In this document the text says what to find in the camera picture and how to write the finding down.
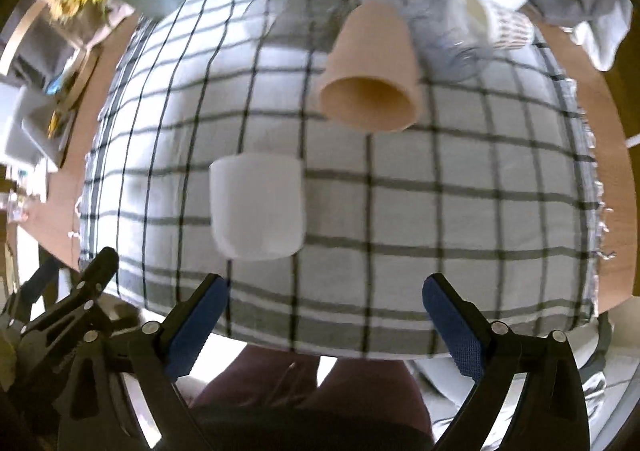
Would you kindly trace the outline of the small white cup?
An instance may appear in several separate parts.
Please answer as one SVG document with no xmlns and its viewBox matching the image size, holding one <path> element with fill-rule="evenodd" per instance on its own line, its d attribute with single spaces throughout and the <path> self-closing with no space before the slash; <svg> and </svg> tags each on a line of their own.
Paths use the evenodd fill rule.
<svg viewBox="0 0 640 451">
<path fill-rule="evenodd" d="M 242 153 L 211 163 L 210 225 L 219 252 L 231 260 L 291 257 L 304 245 L 303 163 L 274 153 Z"/>
</svg>

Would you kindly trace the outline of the pink plastic cup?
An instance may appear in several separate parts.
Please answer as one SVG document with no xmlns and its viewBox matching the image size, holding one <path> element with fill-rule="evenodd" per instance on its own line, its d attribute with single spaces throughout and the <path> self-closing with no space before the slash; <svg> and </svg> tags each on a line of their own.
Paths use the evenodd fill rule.
<svg viewBox="0 0 640 451">
<path fill-rule="evenodd" d="M 407 23 L 391 4 L 368 0 L 349 13 L 326 59 L 319 111 L 362 131 L 405 130 L 423 110 L 419 78 Z"/>
</svg>

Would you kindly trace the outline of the houndstooth pattern paper cup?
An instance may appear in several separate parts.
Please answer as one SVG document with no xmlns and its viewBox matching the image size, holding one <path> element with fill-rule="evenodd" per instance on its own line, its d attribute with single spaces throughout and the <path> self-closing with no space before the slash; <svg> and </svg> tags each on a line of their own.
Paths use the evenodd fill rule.
<svg viewBox="0 0 640 451">
<path fill-rule="evenodd" d="M 535 26 L 525 14 L 486 0 L 463 1 L 472 32 L 486 46 L 496 50 L 516 50 L 534 42 Z"/>
</svg>

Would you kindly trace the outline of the black left gripper clamp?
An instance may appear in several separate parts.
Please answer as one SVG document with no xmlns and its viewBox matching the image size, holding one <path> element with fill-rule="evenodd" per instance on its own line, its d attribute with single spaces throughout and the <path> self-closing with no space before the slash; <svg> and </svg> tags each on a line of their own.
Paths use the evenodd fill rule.
<svg viewBox="0 0 640 451">
<path fill-rule="evenodd" d="M 104 310 L 99 303 L 118 270 L 115 249 L 107 247 L 81 272 L 70 293 L 41 315 L 32 305 L 58 281 L 62 263 L 49 257 L 1 310 L 1 448 L 52 450 L 58 431 L 54 401 L 60 397 L 76 349 L 85 333 L 112 335 L 141 324 L 127 305 Z"/>
</svg>

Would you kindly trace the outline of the person dark red trousers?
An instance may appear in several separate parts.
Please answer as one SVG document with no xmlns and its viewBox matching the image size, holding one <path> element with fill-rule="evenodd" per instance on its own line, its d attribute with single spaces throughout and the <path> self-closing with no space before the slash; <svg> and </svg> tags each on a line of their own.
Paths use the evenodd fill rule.
<svg viewBox="0 0 640 451">
<path fill-rule="evenodd" d="M 406 364 L 246 346 L 194 399 L 217 450 L 429 450 L 428 413 Z"/>
</svg>

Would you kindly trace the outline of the white grey desk clutter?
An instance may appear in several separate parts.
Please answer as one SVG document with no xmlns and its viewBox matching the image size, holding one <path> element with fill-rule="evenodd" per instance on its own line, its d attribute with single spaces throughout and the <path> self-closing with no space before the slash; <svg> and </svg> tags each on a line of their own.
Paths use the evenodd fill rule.
<svg viewBox="0 0 640 451">
<path fill-rule="evenodd" d="M 35 168 L 47 159 L 52 171 L 64 162 L 75 112 L 63 116 L 54 133 L 49 126 L 56 111 L 53 96 L 1 76 L 1 163 Z"/>
</svg>

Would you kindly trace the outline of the white curved floor lamp pole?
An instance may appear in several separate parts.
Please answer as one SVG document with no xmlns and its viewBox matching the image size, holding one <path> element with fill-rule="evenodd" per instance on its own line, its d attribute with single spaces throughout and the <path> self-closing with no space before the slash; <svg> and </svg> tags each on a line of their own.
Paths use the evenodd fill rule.
<svg viewBox="0 0 640 451">
<path fill-rule="evenodd" d="M 640 145 L 640 133 L 635 134 L 634 136 L 629 137 L 625 141 L 626 148 L 634 148 L 635 146 Z"/>
</svg>

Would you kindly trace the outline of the wooden round stand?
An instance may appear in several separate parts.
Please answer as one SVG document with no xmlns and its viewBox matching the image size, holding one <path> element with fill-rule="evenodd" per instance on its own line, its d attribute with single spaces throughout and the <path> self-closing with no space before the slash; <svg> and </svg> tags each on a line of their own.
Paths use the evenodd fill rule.
<svg viewBox="0 0 640 451">
<path fill-rule="evenodd" d="M 55 96 L 55 110 L 58 113 L 66 114 L 73 110 L 88 85 L 100 55 L 100 47 L 80 48 L 75 52 L 70 67 L 64 70 L 61 89 Z"/>
</svg>

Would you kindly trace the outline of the dark clear glass container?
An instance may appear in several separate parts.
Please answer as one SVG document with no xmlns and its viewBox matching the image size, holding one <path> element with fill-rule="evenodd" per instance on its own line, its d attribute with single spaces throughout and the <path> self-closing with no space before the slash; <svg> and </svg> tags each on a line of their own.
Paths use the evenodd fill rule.
<svg viewBox="0 0 640 451">
<path fill-rule="evenodd" d="M 242 20 L 263 46 L 330 53 L 357 0 L 252 0 Z"/>
</svg>

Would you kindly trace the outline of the clear blue glass mug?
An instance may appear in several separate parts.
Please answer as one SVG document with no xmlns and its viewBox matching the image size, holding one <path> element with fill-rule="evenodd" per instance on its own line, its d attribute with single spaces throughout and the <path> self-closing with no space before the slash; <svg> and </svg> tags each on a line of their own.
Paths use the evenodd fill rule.
<svg viewBox="0 0 640 451">
<path fill-rule="evenodd" d="M 460 82 L 491 59 L 488 40 L 472 23 L 465 0 L 392 0 L 406 21 L 423 76 Z"/>
</svg>

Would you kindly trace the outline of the grey curtain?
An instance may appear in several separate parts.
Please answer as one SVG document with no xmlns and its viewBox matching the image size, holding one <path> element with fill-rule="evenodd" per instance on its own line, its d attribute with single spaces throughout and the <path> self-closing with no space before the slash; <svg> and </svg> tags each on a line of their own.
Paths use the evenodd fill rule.
<svg viewBox="0 0 640 451">
<path fill-rule="evenodd" d="M 633 8 L 631 0 L 528 0 L 524 6 L 536 20 L 565 30 L 602 73 L 614 65 Z"/>
</svg>

